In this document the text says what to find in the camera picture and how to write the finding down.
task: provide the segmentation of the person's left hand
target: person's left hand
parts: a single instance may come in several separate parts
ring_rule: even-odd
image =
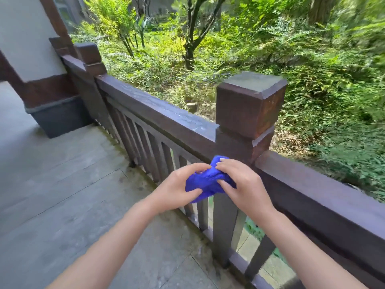
[[[211,168],[206,163],[193,163],[173,171],[146,199],[156,213],[176,209],[196,199],[202,190],[197,188],[186,192],[186,180],[195,172]]]

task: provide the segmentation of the hand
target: hand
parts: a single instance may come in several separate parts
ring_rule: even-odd
[[[218,180],[225,193],[258,226],[262,226],[276,209],[259,175],[246,164],[234,159],[221,158],[216,169],[227,173],[237,184],[234,189],[227,182]]]
[[[173,171],[145,200],[152,205],[156,213],[185,206],[202,193],[199,188],[186,192],[186,180],[193,173],[209,168],[211,165],[206,163],[183,166]]]

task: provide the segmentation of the tiled floor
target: tiled floor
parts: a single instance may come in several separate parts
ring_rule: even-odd
[[[153,185],[97,127],[48,139],[0,83],[0,288],[44,288]],[[242,288],[174,211],[148,226],[110,288]]]

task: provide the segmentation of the blue cloth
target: blue cloth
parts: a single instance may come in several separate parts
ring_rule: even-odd
[[[231,177],[220,170],[215,168],[215,165],[221,161],[221,158],[228,158],[226,156],[214,156],[210,165],[211,168],[205,170],[201,174],[194,173],[186,180],[186,191],[192,191],[193,189],[200,188],[203,192],[194,200],[192,203],[199,202],[203,199],[206,199],[210,196],[213,196],[216,193],[224,193],[222,187],[218,184],[218,179],[223,179],[225,182],[230,184],[233,188],[236,188],[236,183],[231,179]]]

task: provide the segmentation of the white wall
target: white wall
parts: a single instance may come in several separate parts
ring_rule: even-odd
[[[57,37],[39,0],[0,0],[0,50],[24,82],[65,73]]]

